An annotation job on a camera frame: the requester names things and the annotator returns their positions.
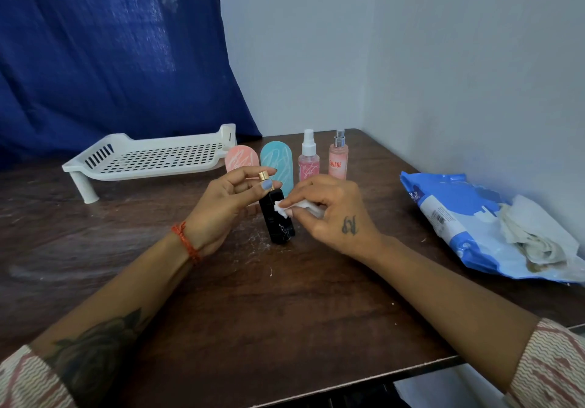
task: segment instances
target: perfume bottle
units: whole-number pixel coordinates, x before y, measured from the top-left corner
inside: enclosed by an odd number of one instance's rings
[[[270,178],[266,171],[261,172],[259,176],[261,181]],[[280,188],[274,189],[273,187],[266,196],[259,200],[259,202],[262,214],[264,214],[264,220],[266,221],[270,240],[277,244],[283,244],[288,242],[295,234],[291,218],[287,217],[285,219],[279,213],[274,211],[274,204],[279,200],[284,200],[284,194],[282,194]]]
[[[302,182],[319,173],[319,155],[313,138],[313,130],[305,130],[303,152],[298,157],[298,180]]]
[[[335,143],[329,147],[329,175],[345,180],[349,147],[345,144],[345,130],[335,132]]]

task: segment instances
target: black perfume bottle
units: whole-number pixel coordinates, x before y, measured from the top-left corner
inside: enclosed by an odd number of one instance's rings
[[[259,176],[261,181],[270,178],[266,171],[261,172]],[[283,244],[288,242],[289,239],[294,236],[294,227],[292,226],[292,220],[290,217],[285,219],[279,213],[274,211],[274,204],[279,200],[284,200],[282,190],[280,188],[273,188],[266,196],[259,200],[259,203],[262,214],[264,214],[266,226],[268,227],[270,240],[274,243]]]

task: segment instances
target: wet wipes packet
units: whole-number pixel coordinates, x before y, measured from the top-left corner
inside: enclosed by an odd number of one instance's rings
[[[506,242],[500,213],[510,204],[496,191],[468,183],[464,174],[403,172],[400,181],[436,234],[467,267],[513,279],[585,282],[585,261],[580,257],[537,264],[521,244]]]

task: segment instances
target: blue curtain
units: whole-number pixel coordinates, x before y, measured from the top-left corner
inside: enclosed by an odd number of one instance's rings
[[[143,139],[260,136],[228,62],[219,0],[0,0],[0,157]]]

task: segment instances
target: person's right hand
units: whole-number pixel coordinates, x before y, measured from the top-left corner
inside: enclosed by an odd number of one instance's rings
[[[366,211],[356,183],[320,174],[298,183],[280,206],[286,208],[303,199],[327,206],[322,220],[303,208],[287,210],[317,240],[360,261],[380,250],[382,236]]]

